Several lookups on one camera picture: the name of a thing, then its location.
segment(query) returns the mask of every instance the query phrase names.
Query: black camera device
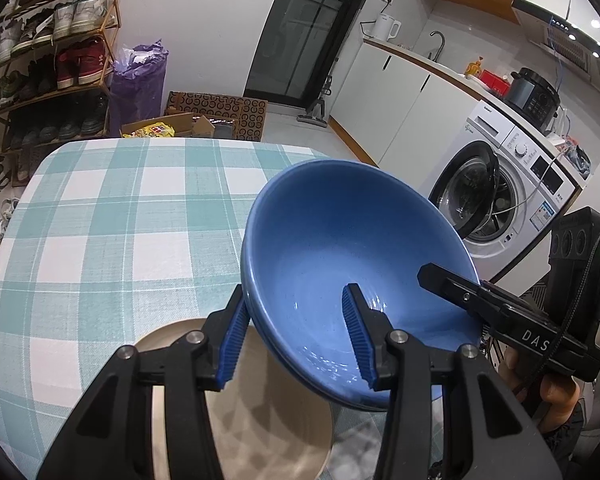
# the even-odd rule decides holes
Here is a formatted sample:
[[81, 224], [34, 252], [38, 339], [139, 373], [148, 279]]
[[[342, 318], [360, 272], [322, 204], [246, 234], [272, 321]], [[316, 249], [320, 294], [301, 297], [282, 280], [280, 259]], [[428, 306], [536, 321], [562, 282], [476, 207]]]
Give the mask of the black camera device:
[[477, 285], [435, 264], [420, 269], [418, 282], [517, 349], [521, 378], [531, 382], [549, 369], [591, 382], [600, 371], [600, 214], [586, 207], [556, 223], [542, 310], [492, 283]]

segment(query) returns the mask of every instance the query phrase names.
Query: purple bag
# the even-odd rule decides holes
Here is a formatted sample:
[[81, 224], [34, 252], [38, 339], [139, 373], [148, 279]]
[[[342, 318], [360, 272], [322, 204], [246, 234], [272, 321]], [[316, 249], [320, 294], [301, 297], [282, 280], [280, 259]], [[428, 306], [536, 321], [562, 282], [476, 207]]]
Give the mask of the purple bag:
[[109, 98], [109, 135], [120, 136], [122, 124], [159, 117], [169, 51], [162, 40], [123, 48], [113, 64]]

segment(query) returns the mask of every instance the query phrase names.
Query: washing machine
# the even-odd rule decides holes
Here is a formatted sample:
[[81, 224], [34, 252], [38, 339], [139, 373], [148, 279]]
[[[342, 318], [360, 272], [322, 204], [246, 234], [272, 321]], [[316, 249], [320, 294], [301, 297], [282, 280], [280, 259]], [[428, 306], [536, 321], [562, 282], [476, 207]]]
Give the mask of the washing machine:
[[418, 189], [456, 229], [480, 279], [508, 272], [575, 192], [552, 161], [529, 134], [482, 101]]

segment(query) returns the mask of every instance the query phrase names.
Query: red container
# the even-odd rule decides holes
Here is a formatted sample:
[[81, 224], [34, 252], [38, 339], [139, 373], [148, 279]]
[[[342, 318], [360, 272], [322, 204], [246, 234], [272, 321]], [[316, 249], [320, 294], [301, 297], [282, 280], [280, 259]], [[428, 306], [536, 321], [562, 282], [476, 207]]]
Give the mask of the red container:
[[480, 74], [480, 81], [491, 88], [491, 90], [496, 92], [496, 94], [498, 94], [500, 97], [504, 97], [504, 95], [509, 91], [509, 88], [511, 88], [510, 83], [507, 83], [504, 81], [504, 79], [499, 78], [488, 70], [482, 71]]

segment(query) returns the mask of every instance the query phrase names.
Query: faucet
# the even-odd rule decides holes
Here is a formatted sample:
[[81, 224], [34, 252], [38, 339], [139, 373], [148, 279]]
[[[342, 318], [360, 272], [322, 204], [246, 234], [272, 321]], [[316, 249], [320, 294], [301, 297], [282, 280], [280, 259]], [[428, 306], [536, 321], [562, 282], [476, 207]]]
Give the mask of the faucet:
[[442, 34], [442, 32], [440, 32], [439, 30], [434, 30], [430, 36], [435, 36], [436, 34], [438, 34], [440, 36], [440, 38], [442, 38], [442, 44], [440, 45], [440, 48], [438, 49], [438, 51], [436, 52], [436, 57], [433, 58], [433, 62], [436, 63], [438, 61], [438, 58], [440, 57], [440, 53], [442, 52], [442, 49], [445, 47], [445, 35]]

